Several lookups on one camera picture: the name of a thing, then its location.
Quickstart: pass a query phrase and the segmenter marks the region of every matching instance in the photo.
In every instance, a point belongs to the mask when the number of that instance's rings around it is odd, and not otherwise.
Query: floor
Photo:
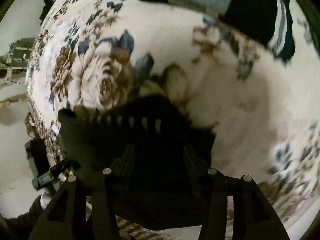
[[[0,22],[0,55],[17,39],[36,37],[40,29],[43,0],[15,0]],[[24,78],[0,87],[0,101],[25,93]],[[24,144],[30,140],[26,134],[24,119],[27,103],[15,103],[0,108],[0,213],[4,217],[16,217],[28,211],[39,195],[32,185],[32,174],[26,159]]]

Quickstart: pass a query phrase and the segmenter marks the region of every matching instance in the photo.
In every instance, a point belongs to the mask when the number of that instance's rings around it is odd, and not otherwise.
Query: blue leaf pattern
[[[252,48],[243,45],[243,55],[239,55],[239,41],[231,32],[231,29],[225,27],[220,22],[207,17],[204,17],[202,21],[207,30],[211,27],[219,29],[221,35],[220,39],[225,41],[232,52],[238,57],[238,66],[236,68],[237,79],[244,82],[251,75],[254,63],[259,59],[257,52]]]
[[[302,154],[301,154],[301,158],[300,158],[300,161],[302,162],[310,153],[311,153],[311,150],[312,150],[312,147],[305,147],[302,151]]]
[[[282,151],[278,150],[276,154],[276,160],[279,162],[282,158]]]
[[[69,103],[69,100],[67,100],[67,105],[66,105],[66,109],[68,109],[68,110],[71,110],[71,107],[70,107],[70,103]]]
[[[79,42],[78,55],[86,53],[88,49],[89,49],[89,40],[84,40],[84,41]]]
[[[107,2],[107,7],[113,9],[115,7],[114,2]]]
[[[113,12],[118,12],[122,8],[123,3],[117,3],[114,7]]]
[[[121,35],[118,42],[118,47],[120,47],[121,49],[127,49],[129,55],[131,55],[134,48],[134,40],[127,30],[125,30],[124,33]]]
[[[96,2],[93,5],[99,5],[103,0],[96,0]]]
[[[284,193],[288,194],[293,189],[295,184],[296,184],[296,181],[290,182],[287,188],[284,190]]]
[[[291,163],[292,163],[292,161],[288,161],[288,162],[284,165],[283,171],[285,171],[285,170],[290,166]]]
[[[303,189],[305,190],[305,189],[308,187],[309,183],[310,183],[310,180],[304,181],[304,182],[300,183],[300,184],[298,185],[298,187],[302,186]]]
[[[31,65],[31,68],[30,68],[30,71],[29,71],[29,79],[32,78],[32,76],[33,76],[33,71],[34,71],[34,70],[35,70],[35,65],[32,64],[32,65]]]
[[[66,47],[68,47],[72,41],[75,39],[74,36],[78,33],[79,27],[77,26],[77,22],[74,22],[73,26],[68,31],[68,35],[65,37],[64,41],[68,41],[68,44]]]
[[[312,125],[310,125],[309,130],[315,130],[318,126],[318,122],[314,122]]]
[[[95,14],[90,15],[89,19],[87,20],[87,25],[90,25],[94,19],[95,19]]]
[[[289,150],[290,150],[290,144],[287,143],[286,146],[285,146],[284,152],[285,152],[285,153],[288,153]]]
[[[142,84],[149,78],[153,64],[153,57],[149,53],[137,59],[136,65],[134,67],[135,84]]]
[[[281,179],[280,185],[279,185],[279,190],[281,190],[283,188],[283,186],[287,183],[288,179],[289,179],[289,174],[287,174],[283,179]]]
[[[98,10],[94,16],[97,17],[101,12],[102,12],[102,9]]]
[[[75,46],[76,46],[78,40],[79,40],[79,34],[78,34],[77,37],[71,42],[71,48],[72,48],[72,50],[75,49]]]
[[[52,87],[54,86],[54,82],[50,82],[50,90],[52,90]],[[52,110],[54,111],[54,94],[51,92],[49,96],[49,103],[52,104]]]
[[[287,156],[284,158],[284,163],[287,163],[291,159],[292,153],[287,154]]]

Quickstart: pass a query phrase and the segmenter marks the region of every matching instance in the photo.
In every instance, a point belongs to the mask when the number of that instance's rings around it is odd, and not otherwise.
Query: dark fabric
[[[105,123],[107,115],[110,125]],[[117,125],[119,116],[121,126]],[[135,119],[134,128],[129,126],[130,116]],[[141,125],[143,117],[148,118],[148,132]],[[58,112],[58,118],[67,157],[81,165],[75,173],[80,180],[81,176],[86,178],[85,174],[110,167],[123,155],[127,144],[135,145],[126,166],[129,192],[115,193],[117,215],[151,230],[201,225],[205,209],[199,195],[192,192],[182,146],[192,144],[197,157],[206,160],[205,168],[209,168],[215,138],[210,129],[191,128],[162,96],[139,98],[115,108],[101,116],[100,124],[77,120],[66,109]],[[156,119],[161,119],[159,135]]]
[[[17,218],[6,219],[9,230],[12,232],[12,237],[8,239],[27,240],[38,221],[43,209],[40,204],[41,196],[38,196],[32,206],[24,215]]]
[[[19,240],[17,239],[12,232],[7,228],[0,226],[0,239],[1,240]]]
[[[292,17],[290,14],[290,0],[282,0],[285,6],[286,16],[287,16],[287,33],[285,36],[284,48],[277,56],[281,58],[284,62],[289,60],[295,52],[295,44],[292,36]]]
[[[221,19],[267,46],[275,31],[276,0],[231,0]]]
[[[49,10],[51,9],[55,1],[56,0],[44,0],[45,5],[42,9],[41,16],[39,17],[39,19],[41,20],[41,24],[44,21],[45,17],[47,16]]]

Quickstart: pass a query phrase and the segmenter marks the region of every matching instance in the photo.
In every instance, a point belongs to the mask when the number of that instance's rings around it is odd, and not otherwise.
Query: floral rug
[[[249,174],[286,228],[299,222],[320,193],[320,61],[299,5],[287,6],[295,50],[283,61],[228,25],[181,7],[57,0],[26,75],[30,117],[48,153],[56,162],[64,157],[60,109],[95,116],[159,93],[194,127],[216,134],[212,167],[226,176]],[[232,219],[230,205],[226,239]],[[136,239],[174,238],[117,222]]]

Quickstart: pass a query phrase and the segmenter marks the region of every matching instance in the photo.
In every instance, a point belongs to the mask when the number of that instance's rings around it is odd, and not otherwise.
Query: screw head
[[[213,168],[208,169],[208,174],[214,175],[214,174],[216,174],[216,173],[217,173],[217,170],[216,170],[216,169],[213,169]]]
[[[103,169],[102,173],[105,174],[105,175],[108,175],[112,172],[112,170],[110,168],[105,168]]]
[[[74,182],[76,179],[77,179],[77,177],[75,175],[71,175],[68,177],[69,182]]]
[[[252,180],[252,178],[249,175],[244,175],[243,180],[246,182],[250,182]]]

